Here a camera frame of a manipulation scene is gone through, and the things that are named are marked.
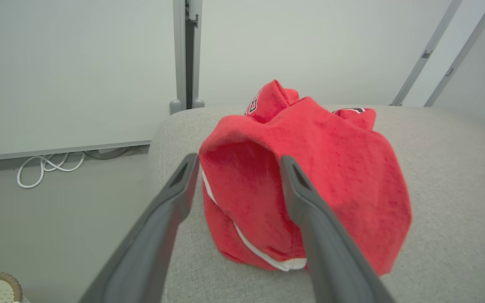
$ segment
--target red towel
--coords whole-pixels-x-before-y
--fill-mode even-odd
[[[373,109],[330,113],[275,80],[244,115],[224,117],[203,142],[205,217],[228,259],[299,269],[306,254],[289,219],[279,161],[291,155],[377,274],[392,269],[412,220],[408,189]]]

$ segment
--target gray upholstered surface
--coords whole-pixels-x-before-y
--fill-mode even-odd
[[[373,108],[375,130],[396,150],[413,209],[408,239],[383,281],[398,302],[485,302],[485,128],[437,109]],[[205,108],[171,117],[150,150],[158,184],[185,154],[197,152],[221,117],[243,111]],[[304,271],[266,272],[221,257],[202,194],[198,186],[179,228],[163,302],[313,301]]]

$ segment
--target gray floor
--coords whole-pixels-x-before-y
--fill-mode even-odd
[[[25,159],[0,161],[0,271],[15,276],[32,303],[79,299],[155,194],[147,151],[86,158],[76,171],[46,173],[32,189],[16,184]],[[79,158],[72,154],[64,167]],[[25,167],[23,184],[37,180],[39,167],[38,160]],[[77,266],[80,274],[69,280]]]

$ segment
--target white cable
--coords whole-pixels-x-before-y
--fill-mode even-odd
[[[29,159],[27,159],[21,166],[20,166],[20,169],[18,170],[18,175],[16,176],[16,181],[18,182],[18,185],[21,187],[21,188],[33,188],[35,186],[38,186],[38,184],[40,184],[40,182],[42,181],[42,179],[44,178],[44,172],[45,171],[54,171],[54,170],[60,170],[60,171],[74,171],[74,170],[77,170],[80,166],[81,166],[81,163],[83,163],[83,158],[85,158],[85,154],[84,153],[81,153],[81,160],[80,162],[74,167],[74,168],[71,168],[71,169],[66,169],[66,168],[63,168],[61,167],[61,165],[63,165],[65,163],[65,161],[67,161],[67,158],[69,157],[69,153],[66,153],[65,154],[65,157],[63,158],[63,160],[59,163],[59,165],[55,165],[54,163],[52,163],[50,161],[50,159],[52,159],[54,155],[49,155],[47,157],[42,157],[42,156],[35,156],[35,157],[31,157]],[[27,163],[29,163],[29,161],[33,160],[33,159],[40,159],[40,177],[39,177],[39,180],[37,182],[35,182],[33,185],[23,185],[20,181],[20,177],[21,177],[21,170],[25,167],[25,165]],[[46,168],[46,163],[48,163],[49,165],[52,165],[52,168]]]

